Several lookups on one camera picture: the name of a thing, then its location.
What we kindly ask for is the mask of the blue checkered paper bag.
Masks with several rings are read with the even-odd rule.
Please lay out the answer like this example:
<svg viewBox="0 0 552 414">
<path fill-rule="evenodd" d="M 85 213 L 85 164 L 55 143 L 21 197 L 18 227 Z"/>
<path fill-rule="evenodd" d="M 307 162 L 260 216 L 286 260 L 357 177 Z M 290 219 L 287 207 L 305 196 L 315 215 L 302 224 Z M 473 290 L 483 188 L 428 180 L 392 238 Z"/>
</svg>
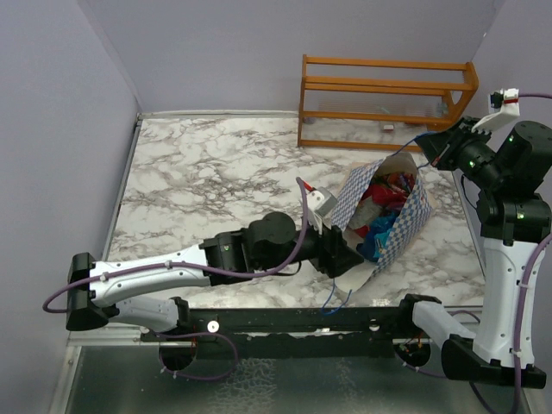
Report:
<svg viewBox="0 0 552 414">
<path fill-rule="evenodd" d="M 361 270 L 342 282 L 333 281 L 321 312 L 331 315 L 328 305 L 336 290 L 353 292 L 385 271 L 407 249 L 429 221 L 433 212 L 430 195 L 407 146 L 368 164 L 354 164 L 337 196 L 321 186 L 303 183 L 304 211 L 315 234 L 330 225 L 342 232 L 346 246 L 361 255 Z"/>
</svg>

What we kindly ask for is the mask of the blue snack bag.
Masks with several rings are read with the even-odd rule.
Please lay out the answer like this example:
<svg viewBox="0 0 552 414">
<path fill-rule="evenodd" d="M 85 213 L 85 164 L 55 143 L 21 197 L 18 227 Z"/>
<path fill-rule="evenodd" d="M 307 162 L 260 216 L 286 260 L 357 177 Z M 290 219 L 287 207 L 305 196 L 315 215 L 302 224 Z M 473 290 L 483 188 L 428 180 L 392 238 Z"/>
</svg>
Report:
<svg viewBox="0 0 552 414">
<path fill-rule="evenodd" d="M 387 238 L 398 218 L 395 213 L 375 218 L 368 226 L 363 242 L 356 246 L 356 251 L 366 260 L 377 262 L 385 249 Z"/>
</svg>

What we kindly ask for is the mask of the red snack bag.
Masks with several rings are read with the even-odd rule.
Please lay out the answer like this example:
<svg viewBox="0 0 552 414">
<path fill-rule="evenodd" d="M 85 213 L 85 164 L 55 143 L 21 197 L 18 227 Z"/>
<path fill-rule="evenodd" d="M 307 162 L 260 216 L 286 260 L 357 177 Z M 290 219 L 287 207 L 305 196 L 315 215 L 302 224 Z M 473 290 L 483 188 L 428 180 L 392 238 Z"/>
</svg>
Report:
<svg viewBox="0 0 552 414">
<path fill-rule="evenodd" d="M 361 219 L 370 223 L 379 216 L 400 212 L 414 184 L 414 175 L 407 172 L 374 176 L 358 205 Z"/>
</svg>

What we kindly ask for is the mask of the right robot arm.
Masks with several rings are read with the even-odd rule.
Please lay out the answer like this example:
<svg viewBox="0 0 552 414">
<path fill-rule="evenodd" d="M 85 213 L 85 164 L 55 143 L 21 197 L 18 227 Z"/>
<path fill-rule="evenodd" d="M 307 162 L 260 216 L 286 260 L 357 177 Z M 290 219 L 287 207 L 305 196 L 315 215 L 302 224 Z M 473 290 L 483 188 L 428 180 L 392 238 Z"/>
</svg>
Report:
<svg viewBox="0 0 552 414">
<path fill-rule="evenodd" d="M 472 332 L 436 299 L 406 295 L 396 316 L 407 337 L 426 334 L 441 350 L 450 380 L 542 389 L 547 375 L 535 365 L 531 325 L 534 290 L 551 241 L 551 208 L 536 190 L 551 168 L 551 129 L 517 122 L 498 151 L 476 119 L 462 118 L 416 144 L 441 171 L 461 171 L 480 190 L 476 212 L 485 256 L 485 296 Z"/>
</svg>

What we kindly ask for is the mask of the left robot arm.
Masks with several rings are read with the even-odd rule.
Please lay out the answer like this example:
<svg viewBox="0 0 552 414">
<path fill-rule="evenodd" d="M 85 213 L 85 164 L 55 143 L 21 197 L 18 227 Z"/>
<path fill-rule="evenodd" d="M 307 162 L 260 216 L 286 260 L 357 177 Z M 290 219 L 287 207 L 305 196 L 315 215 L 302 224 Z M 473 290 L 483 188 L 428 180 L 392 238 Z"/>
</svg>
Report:
<svg viewBox="0 0 552 414">
<path fill-rule="evenodd" d="M 331 279 L 364 261 L 338 227 L 317 230 L 306 224 L 297 229 L 283 212 L 271 212 L 246 228 L 222 232 L 178 252 L 142 260 L 108 262 L 89 253 L 76 254 L 68 274 L 66 328 L 86 331 L 119 322 L 181 340 L 191 327 L 185 301 L 149 300 L 146 294 L 279 275 L 284 267 L 305 260 Z"/>
</svg>

